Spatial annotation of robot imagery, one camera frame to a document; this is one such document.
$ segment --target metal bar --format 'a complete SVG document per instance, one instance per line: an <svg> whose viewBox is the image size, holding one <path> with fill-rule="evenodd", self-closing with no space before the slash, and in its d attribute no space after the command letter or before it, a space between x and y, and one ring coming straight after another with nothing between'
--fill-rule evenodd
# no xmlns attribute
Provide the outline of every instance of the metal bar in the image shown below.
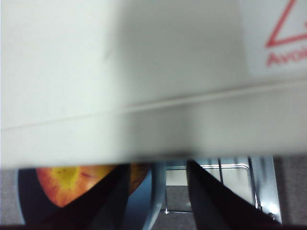
<svg viewBox="0 0 307 230"><path fill-rule="evenodd" d="M252 161L251 161L251 157L248 157L248 167L249 167L249 172L250 172L250 186L251 186L251 189L253 191L253 200L254 200L254 204L255 204L255 207L258 208L258 209L261 209L261 205L260 205L260 201L259 201L259 198L257 196L257 191L256 191L256 182L255 182L255 177L254 177L254 170L253 170L253 164L252 164Z"/></svg>
<svg viewBox="0 0 307 230"><path fill-rule="evenodd" d="M219 163L220 180L221 180L221 183L224 184L221 158L218 158L217 161Z"/></svg>
<svg viewBox="0 0 307 230"><path fill-rule="evenodd" d="M173 210L173 209L168 209L168 210L166 210L166 209L161 209L161 212L164 212L164 213L166 213L166 211L167 211L167 213L184 213L184 214L187 214L187 213L193 213L192 211L182 211L182 210Z"/></svg>
<svg viewBox="0 0 307 230"><path fill-rule="evenodd" d="M165 186L165 209L164 209L165 214L168 214L169 211L167 209L167 192L166 192L166 186Z"/></svg>

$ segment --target black surface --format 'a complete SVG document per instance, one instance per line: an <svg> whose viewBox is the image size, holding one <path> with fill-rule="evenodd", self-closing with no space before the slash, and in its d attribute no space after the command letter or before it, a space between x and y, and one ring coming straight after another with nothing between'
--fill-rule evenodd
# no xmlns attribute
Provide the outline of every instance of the black surface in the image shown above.
<svg viewBox="0 0 307 230"><path fill-rule="evenodd" d="M35 224L59 210L45 195L35 169L18 171L18 193L21 212L27 224Z"/></svg>

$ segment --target gray carpet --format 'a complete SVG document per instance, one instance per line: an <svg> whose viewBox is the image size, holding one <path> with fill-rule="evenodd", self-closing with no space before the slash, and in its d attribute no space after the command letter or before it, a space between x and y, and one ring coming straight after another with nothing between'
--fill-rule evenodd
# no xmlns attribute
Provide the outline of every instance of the gray carpet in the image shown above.
<svg viewBox="0 0 307 230"><path fill-rule="evenodd" d="M283 224L307 225L307 156L275 157Z"/></svg>

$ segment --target apple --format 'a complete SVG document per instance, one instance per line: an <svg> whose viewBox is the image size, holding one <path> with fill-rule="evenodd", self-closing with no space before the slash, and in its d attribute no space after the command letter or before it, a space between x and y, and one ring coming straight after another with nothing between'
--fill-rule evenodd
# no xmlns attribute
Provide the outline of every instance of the apple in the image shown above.
<svg viewBox="0 0 307 230"><path fill-rule="evenodd" d="M59 207L86 193L116 165L37 168L36 174L48 199ZM131 164L130 194L142 183L148 164Z"/></svg>

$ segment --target metal frame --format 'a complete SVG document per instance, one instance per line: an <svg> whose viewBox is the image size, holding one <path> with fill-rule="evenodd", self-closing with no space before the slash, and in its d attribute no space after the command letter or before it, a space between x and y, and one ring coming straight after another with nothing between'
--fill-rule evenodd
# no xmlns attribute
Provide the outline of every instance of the metal frame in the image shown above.
<svg viewBox="0 0 307 230"><path fill-rule="evenodd" d="M223 169L245 169L251 187L253 205L273 219L282 222L275 171L272 157L236 157L196 160L204 169L219 169L221 183ZM185 161L172 161L167 164L167 170L185 170ZM167 192L165 191L165 209L161 212L193 213L192 211L171 210L167 208Z"/></svg>

